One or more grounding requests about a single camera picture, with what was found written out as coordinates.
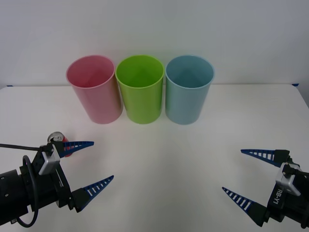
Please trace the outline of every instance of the plastic cup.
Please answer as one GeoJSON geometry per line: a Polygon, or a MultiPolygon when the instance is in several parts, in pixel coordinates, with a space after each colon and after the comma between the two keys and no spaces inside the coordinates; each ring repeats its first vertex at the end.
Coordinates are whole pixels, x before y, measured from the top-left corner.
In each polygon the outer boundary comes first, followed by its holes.
{"type": "Polygon", "coordinates": [[[114,72],[113,62],[97,55],[80,58],[67,70],[67,80],[93,122],[107,124],[122,113],[114,72]]]}
{"type": "Polygon", "coordinates": [[[116,69],[127,116],[136,123],[155,121],[162,109],[163,64],[147,55],[131,56],[116,69]]]}
{"type": "Polygon", "coordinates": [[[197,56],[180,56],[166,66],[165,112],[178,124],[195,122],[202,110],[214,68],[197,56]]]}

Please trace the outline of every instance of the green cup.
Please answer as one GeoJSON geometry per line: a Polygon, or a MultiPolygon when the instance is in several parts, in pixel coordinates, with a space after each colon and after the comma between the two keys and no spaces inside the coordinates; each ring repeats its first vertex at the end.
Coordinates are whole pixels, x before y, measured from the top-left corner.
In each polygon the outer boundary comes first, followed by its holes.
{"type": "Polygon", "coordinates": [[[164,66],[147,55],[131,56],[116,69],[127,116],[136,123],[155,121],[162,109],[164,66]]]}

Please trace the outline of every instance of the silver bracket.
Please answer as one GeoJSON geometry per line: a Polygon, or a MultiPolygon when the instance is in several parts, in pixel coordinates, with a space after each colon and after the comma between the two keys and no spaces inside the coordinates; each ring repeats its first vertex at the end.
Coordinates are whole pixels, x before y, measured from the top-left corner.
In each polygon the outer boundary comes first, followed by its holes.
{"type": "Polygon", "coordinates": [[[44,164],[39,171],[39,175],[50,174],[51,172],[56,170],[56,167],[60,163],[60,156],[57,152],[57,149],[54,144],[52,145],[53,145],[54,151],[52,152],[52,155],[50,157],[48,157],[47,154],[44,151],[42,151],[42,155],[44,158],[44,164]]]}
{"type": "MultiPolygon", "coordinates": [[[[297,188],[293,185],[293,181],[295,179],[295,175],[291,175],[289,178],[285,178],[285,176],[282,174],[283,167],[285,166],[286,163],[282,163],[280,170],[276,176],[276,183],[279,185],[283,191],[290,193],[294,196],[300,196],[300,192],[297,190],[297,188]]],[[[297,170],[300,170],[300,167],[296,164],[291,164],[289,165],[297,170]]]]}

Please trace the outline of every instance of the soda can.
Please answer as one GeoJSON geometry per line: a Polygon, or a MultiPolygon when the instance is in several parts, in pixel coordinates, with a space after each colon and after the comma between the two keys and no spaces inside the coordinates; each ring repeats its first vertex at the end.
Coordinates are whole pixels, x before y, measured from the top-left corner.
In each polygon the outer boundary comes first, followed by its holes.
{"type": "Polygon", "coordinates": [[[47,138],[47,141],[50,142],[50,141],[62,141],[62,142],[68,142],[68,139],[64,136],[63,133],[59,132],[59,131],[56,131],[56,132],[53,132],[51,133],[48,138],[47,138]]]}

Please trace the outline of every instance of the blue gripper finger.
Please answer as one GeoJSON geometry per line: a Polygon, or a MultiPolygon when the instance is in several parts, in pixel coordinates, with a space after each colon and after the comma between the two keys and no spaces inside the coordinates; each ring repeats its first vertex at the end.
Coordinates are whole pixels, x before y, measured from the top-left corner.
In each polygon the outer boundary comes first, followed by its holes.
{"type": "Polygon", "coordinates": [[[114,176],[112,175],[92,185],[83,187],[83,190],[89,195],[89,200],[81,207],[81,210],[83,210],[103,189],[105,189],[113,179],[114,176]]]}
{"type": "Polygon", "coordinates": [[[262,226],[264,222],[267,222],[265,217],[267,208],[265,206],[238,195],[227,188],[222,187],[222,189],[258,226],[262,226]]]}
{"type": "Polygon", "coordinates": [[[261,149],[243,149],[240,150],[243,154],[255,157],[264,162],[270,163],[276,167],[281,167],[282,163],[277,163],[274,161],[275,150],[261,150],[261,149]]]}
{"type": "Polygon", "coordinates": [[[79,142],[64,142],[64,152],[59,153],[60,158],[65,157],[68,154],[71,154],[75,151],[79,151],[83,148],[93,146],[94,142],[90,141],[79,141],[79,142]]]}

